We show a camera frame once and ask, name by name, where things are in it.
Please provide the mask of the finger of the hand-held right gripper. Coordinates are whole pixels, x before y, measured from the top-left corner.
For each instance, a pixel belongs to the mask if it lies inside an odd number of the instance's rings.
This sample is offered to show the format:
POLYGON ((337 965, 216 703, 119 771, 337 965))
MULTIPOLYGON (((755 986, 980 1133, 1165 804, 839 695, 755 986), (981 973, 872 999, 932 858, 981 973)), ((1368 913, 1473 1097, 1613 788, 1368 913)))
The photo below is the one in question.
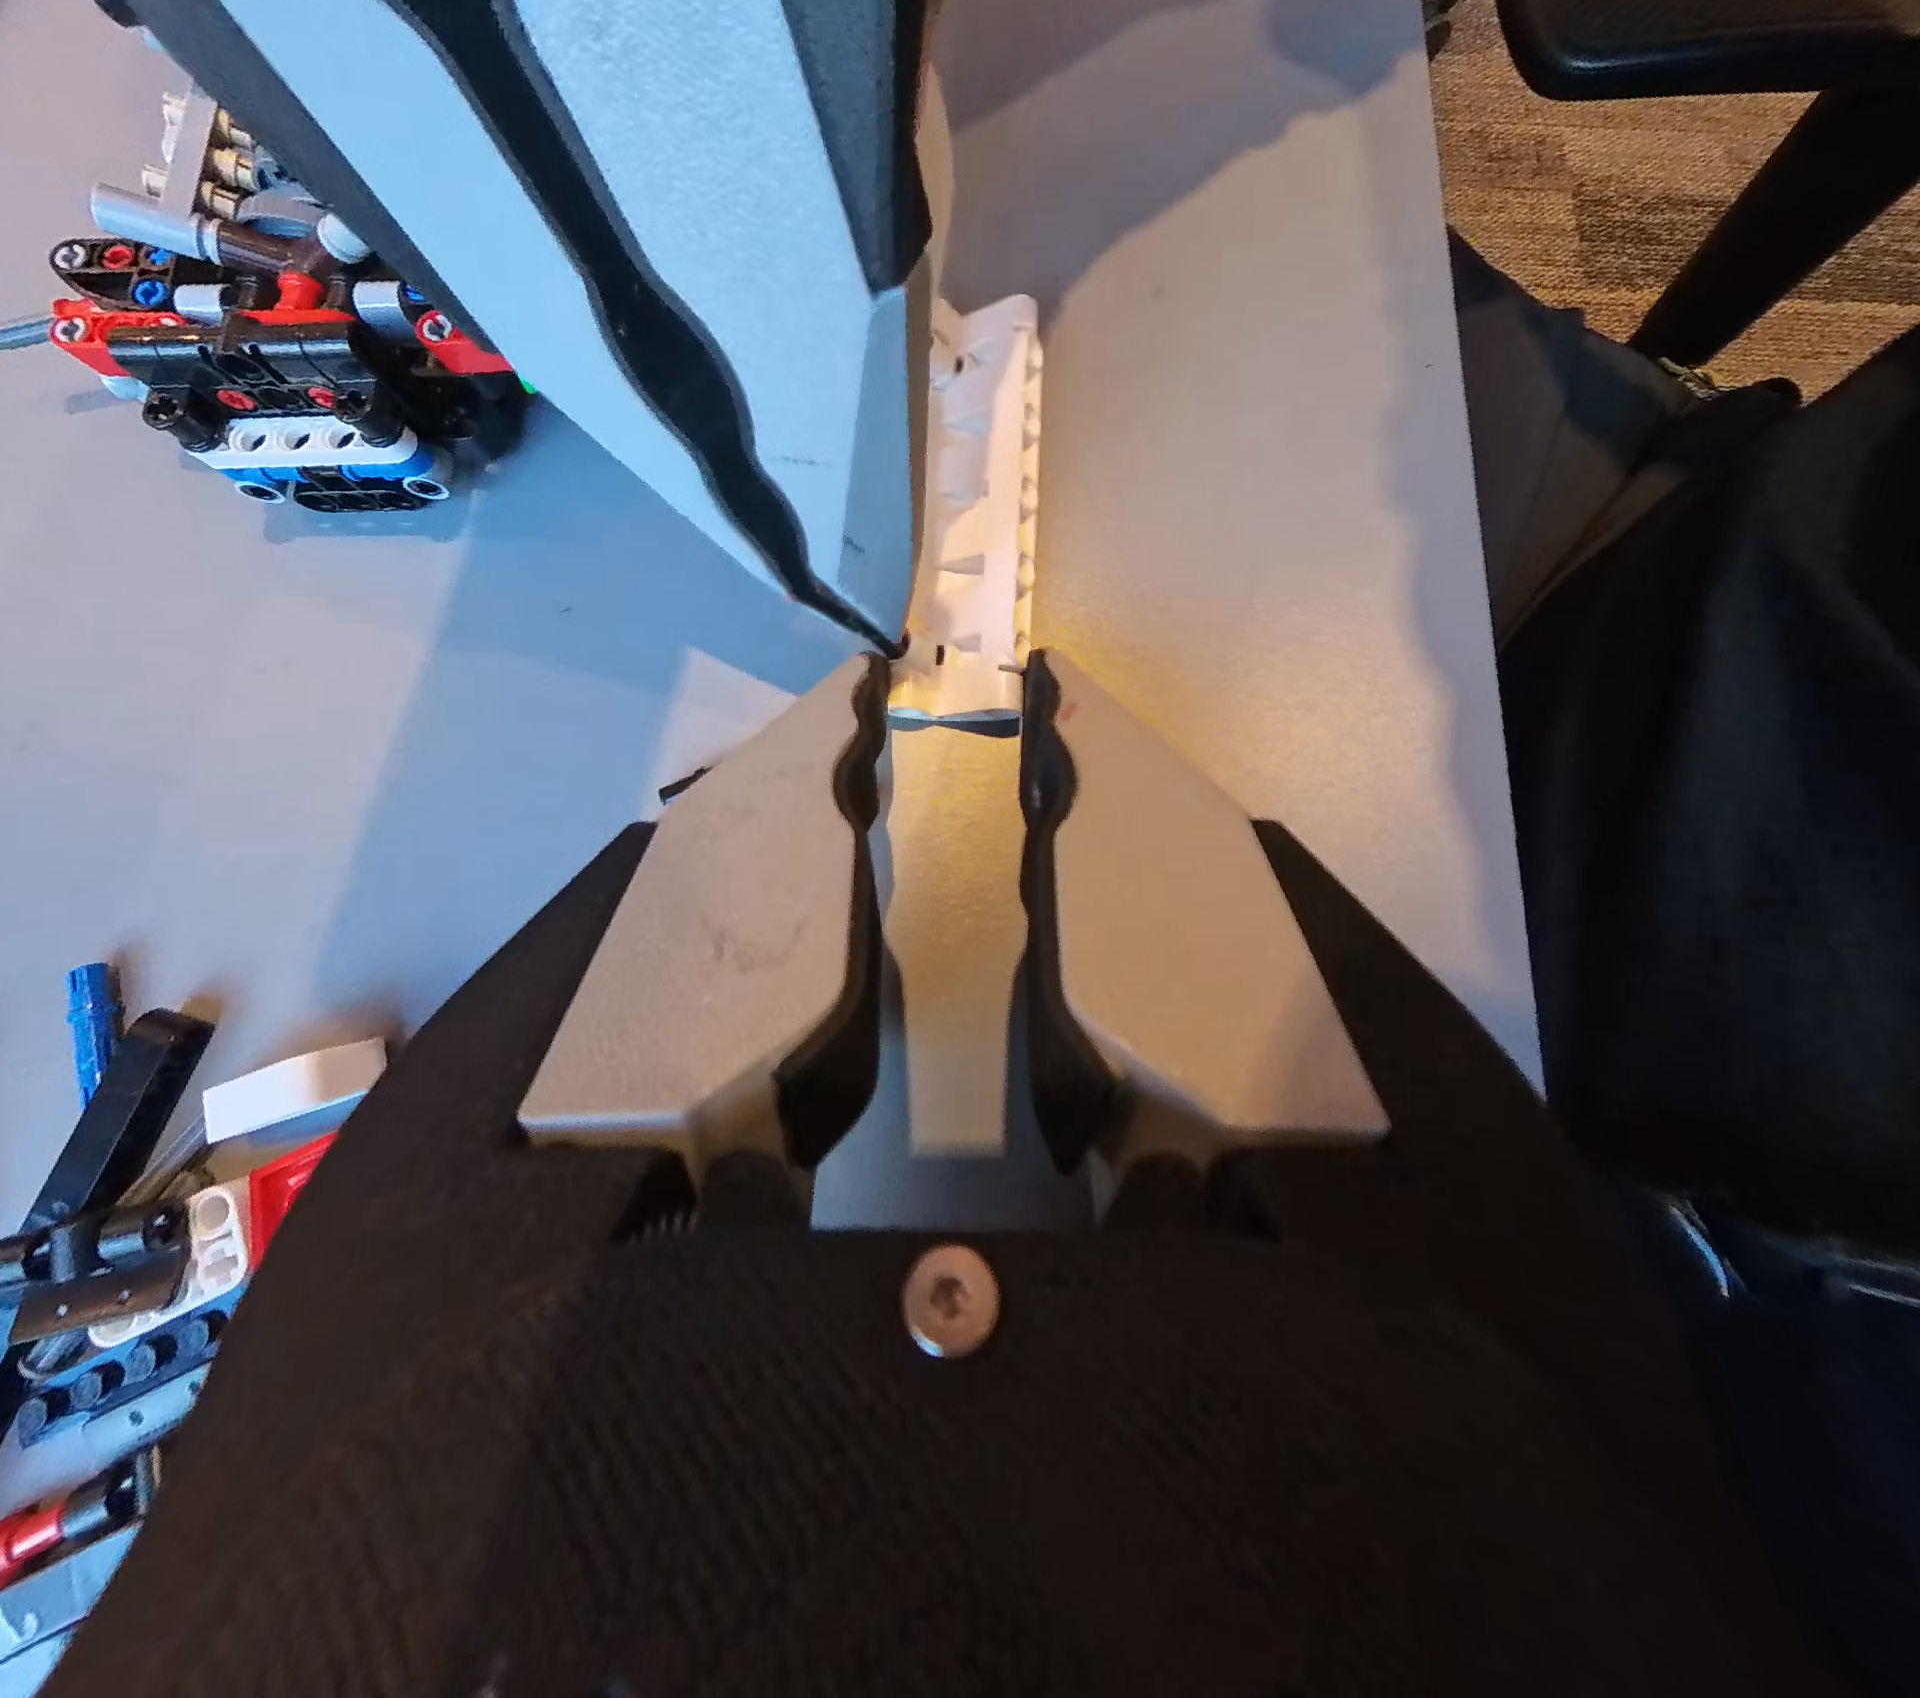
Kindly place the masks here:
POLYGON ((919 228, 862 256, 781 0, 506 0, 635 270, 717 370, 688 445, 779 586, 876 647, 919 556, 919 228))
POLYGON ((644 282, 508 2, 218 2, 444 264, 452 289, 429 298, 689 528, 819 616, 713 501, 689 445, 717 437, 717 368, 644 282))

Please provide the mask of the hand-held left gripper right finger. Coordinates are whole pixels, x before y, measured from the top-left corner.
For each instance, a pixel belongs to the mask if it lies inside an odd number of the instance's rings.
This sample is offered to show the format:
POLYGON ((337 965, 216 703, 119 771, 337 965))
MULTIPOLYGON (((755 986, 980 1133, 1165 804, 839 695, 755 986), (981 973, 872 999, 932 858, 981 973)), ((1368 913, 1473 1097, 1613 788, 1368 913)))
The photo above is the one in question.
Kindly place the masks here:
POLYGON ((1017 798, 1026 1082, 1062 1173, 1387 1136, 1254 818, 1058 649, 1022 672, 1017 798))

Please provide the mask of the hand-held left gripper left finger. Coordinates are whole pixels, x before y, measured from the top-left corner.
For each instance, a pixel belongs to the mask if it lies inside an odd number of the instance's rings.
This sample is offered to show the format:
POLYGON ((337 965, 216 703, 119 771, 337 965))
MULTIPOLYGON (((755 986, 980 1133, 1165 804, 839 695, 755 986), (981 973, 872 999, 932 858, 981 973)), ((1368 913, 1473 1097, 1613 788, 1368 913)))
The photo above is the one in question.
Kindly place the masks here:
POLYGON ((844 662, 670 799, 518 1108, 551 1147, 816 1167, 879 1069, 889 666, 844 662))

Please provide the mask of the white building brick panel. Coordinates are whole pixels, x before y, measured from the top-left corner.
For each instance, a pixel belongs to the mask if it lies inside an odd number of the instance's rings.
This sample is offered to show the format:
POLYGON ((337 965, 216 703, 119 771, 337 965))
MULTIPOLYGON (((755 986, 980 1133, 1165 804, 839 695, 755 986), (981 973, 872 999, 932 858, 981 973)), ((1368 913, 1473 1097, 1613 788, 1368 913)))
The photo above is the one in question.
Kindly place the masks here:
POLYGON ((1010 294, 971 314, 935 299, 924 517, 908 646, 892 664, 893 728, 1015 731, 1033 646, 1044 437, 1040 305, 1010 294))

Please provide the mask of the building brick toy car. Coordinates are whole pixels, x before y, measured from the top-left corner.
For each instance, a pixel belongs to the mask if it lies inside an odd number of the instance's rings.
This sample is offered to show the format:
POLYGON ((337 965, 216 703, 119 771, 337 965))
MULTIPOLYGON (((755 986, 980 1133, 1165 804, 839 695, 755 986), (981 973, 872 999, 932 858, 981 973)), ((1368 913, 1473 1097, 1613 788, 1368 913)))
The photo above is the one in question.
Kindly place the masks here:
POLYGON ((90 216, 3 349, 59 351, 252 505, 406 517, 516 449, 533 391, 510 359, 195 83, 161 95, 155 162, 96 185, 90 216))

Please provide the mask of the person's dark clothing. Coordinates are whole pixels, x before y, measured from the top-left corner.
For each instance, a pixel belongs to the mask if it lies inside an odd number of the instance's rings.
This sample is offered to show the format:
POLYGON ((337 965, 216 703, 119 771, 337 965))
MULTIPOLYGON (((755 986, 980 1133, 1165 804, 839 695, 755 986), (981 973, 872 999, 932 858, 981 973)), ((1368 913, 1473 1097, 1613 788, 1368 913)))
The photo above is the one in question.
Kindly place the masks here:
POLYGON ((1917 1685, 1917 331, 1713 389, 1447 234, 1547 1101, 1809 1642, 1917 1685))

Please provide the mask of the pile of loose building pieces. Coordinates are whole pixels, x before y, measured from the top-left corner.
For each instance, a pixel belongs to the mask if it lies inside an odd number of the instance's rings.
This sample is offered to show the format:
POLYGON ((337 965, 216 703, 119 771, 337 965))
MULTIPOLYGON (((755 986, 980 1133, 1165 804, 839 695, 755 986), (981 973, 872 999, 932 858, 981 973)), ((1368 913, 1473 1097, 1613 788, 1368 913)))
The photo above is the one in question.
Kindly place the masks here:
POLYGON ((123 1013, 107 962, 64 977, 80 1109, 2 1241, 3 1693, 34 1693, 151 1510, 237 1301, 384 1038, 197 1085, 205 1018, 123 1013))

